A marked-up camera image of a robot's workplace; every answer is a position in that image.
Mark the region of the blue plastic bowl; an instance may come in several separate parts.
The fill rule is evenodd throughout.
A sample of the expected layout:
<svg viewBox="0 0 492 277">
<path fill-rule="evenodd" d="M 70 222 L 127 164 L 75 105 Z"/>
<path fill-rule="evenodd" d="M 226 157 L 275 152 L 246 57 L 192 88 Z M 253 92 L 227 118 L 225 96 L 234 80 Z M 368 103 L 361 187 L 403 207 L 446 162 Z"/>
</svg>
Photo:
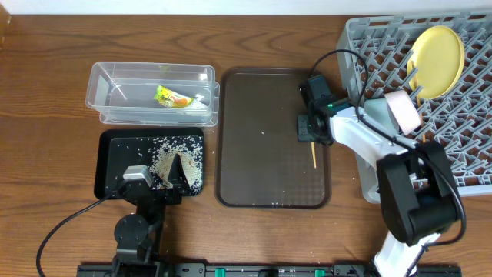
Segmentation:
<svg viewBox="0 0 492 277">
<path fill-rule="evenodd" d="M 364 103 L 364 110 L 373 120 L 384 126 L 391 135 L 400 133 L 400 127 L 385 98 L 367 99 Z"/>
</svg>

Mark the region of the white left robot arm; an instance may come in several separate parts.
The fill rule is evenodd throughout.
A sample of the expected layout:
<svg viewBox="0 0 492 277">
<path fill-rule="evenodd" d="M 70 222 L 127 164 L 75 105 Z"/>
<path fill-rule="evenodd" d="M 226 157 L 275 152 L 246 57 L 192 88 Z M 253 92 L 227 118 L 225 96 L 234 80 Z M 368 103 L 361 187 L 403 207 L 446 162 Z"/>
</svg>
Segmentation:
<svg viewBox="0 0 492 277">
<path fill-rule="evenodd" d="M 115 226 L 117 242 L 111 276 L 175 276 L 175 266 L 162 260 L 161 241 L 165 208 L 179 205 L 190 195 L 181 156 L 175 155 L 168 174 L 170 189 L 154 190 L 146 165 L 129 166 L 118 181 L 115 196 L 136 206 L 136 211 L 121 218 Z"/>
</svg>

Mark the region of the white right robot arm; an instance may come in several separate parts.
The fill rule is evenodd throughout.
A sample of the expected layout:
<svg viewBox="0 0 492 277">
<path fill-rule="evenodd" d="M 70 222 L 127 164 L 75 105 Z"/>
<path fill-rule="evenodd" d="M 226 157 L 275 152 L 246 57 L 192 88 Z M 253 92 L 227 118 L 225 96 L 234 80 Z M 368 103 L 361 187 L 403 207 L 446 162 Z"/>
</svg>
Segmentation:
<svg viewBox="0 0 492 277">
<path fill-rule="evenodd" d="M 455 222 L 463 238 L 467 218 L 444 147 L 420 144 L 387 130 L 362 107 L 341 101 L 306 102 L 306 133 L 312 142 L 346 145 L 376 170 L 381 212 L 388 234 L 373 259 L 379 276 L 414 276 L 422 255 L 442 246 L 440 236 Z"/>
</svg>

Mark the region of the green yellow snack wrapper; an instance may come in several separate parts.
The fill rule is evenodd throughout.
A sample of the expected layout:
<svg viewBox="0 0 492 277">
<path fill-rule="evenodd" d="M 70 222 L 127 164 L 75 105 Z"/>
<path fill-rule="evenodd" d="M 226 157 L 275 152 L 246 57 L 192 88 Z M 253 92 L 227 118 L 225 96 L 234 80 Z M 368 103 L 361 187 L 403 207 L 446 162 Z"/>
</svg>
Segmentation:
<svg viewBox="0 0 492 277">
<path fill-rule="evenodd" d="M 181 95 L 162 85 L 157 87 L 154 100 L 167 108 L 186 108 L 194 101 L 193 98 Z"/>
</svg>

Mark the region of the pile of rice leftovers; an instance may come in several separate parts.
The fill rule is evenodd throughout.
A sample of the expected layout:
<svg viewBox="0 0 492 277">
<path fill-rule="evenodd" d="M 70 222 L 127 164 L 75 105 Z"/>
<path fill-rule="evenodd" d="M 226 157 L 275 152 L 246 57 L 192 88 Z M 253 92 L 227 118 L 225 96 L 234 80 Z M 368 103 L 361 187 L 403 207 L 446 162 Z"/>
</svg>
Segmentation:
<svg viewBox="0 0 492 277">
<path fill-rule="evenodd" d="M 112 139 L 105 187 L 115 187 L 128 166 L 146 165 L 153 177 L 152 187 L 170 189 L 168 173 L 175 154 L 181 156 L 191 195 L 199 194 L 204 182 L 204 138 L 200 135 Z"/>
</svg>

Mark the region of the white tissue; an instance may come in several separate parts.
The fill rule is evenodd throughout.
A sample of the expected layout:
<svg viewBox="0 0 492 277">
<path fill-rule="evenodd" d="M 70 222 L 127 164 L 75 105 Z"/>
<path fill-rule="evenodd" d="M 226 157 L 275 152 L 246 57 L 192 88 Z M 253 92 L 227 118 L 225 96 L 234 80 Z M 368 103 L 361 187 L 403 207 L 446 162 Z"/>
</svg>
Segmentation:
<svg viewBox="0 0 492 277">
<path fill-rule="evenodd" d="M 208 105 L 204 104 L 203 102 L 198 101 L 197 99 L 193 99 L 188 106 L 191 109 L 196 109 L 196 110 L 207 110 Z"/>
</svg>

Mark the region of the wooden chopstick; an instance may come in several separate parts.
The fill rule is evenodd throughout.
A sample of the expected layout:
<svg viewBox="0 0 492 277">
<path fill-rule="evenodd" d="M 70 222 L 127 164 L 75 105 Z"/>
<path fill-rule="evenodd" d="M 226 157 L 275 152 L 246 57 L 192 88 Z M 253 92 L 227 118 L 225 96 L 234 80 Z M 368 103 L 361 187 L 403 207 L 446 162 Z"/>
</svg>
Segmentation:
<svg viewBox="0 0 492 277">
<path fill-rule="evenodd" d="M 311 142 L 311 156 L 312 156 L 313 166 L 316 169 L 317 168 L 317 156 L 316 156 L 315 142 Z"/>
<path fill-rule="evenodd" d="M 414 61 L 413 60 L 410 60 L 410 65 L 412 66 L 412 69 L 417 70 L 417 66 L 414 64 Z M 414 75 L 414 86 L 415 86 L 415 88 L 418 88 L 417 74 Z M 419 93 L 416 94 L 416 103 L 417 103 L 417 107 L 420 108 L 421 107 L 421 98 L 420 98 Z M 419 114 L 419 116 L 420 116 L 420 120 L 421 120 L 421 128 L 423 129 L 424 128 L 423 115 L 422 114 Z M 423 135 L 422 135 L 422 142 L 425 143 L 426 141 L 427 141 L 426 140 L 426 135 L 425 135 L 425 133 L 423 133 Z"/>
</svg>

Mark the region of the white pink bowl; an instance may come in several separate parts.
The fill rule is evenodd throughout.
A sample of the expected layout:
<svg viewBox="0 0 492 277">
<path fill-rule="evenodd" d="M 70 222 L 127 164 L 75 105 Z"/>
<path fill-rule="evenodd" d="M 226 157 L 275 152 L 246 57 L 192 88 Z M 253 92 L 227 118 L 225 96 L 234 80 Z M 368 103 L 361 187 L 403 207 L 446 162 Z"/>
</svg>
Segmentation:
<svg viewBox="0 0 492 277">
<path fill-rule="evenodd" d="M 410 96 L 404 90 L 387 93 L 384 97 L 397 124 L 405 135 L 411 134 L 421 126 L 421 117 Z"/>
</svg>

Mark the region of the yellow plastic plate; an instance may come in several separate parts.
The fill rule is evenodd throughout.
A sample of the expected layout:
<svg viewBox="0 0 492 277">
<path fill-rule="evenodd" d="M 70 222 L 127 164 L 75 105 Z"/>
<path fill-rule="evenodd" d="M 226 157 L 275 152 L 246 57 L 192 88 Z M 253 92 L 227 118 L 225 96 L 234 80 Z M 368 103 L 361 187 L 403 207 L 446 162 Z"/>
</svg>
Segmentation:
<svg viewBox="0 0 492 277">
<path fill-rule="evenodd" d="M 421 88 L 417 96 L 434 99 L 447 94 L 464 69 L 464 44 L 458 34 L 444 25 L 424 31 L 414 42 L 407 62 L 407 74 L 412 74 L 412 90 Z"/>
</svg>

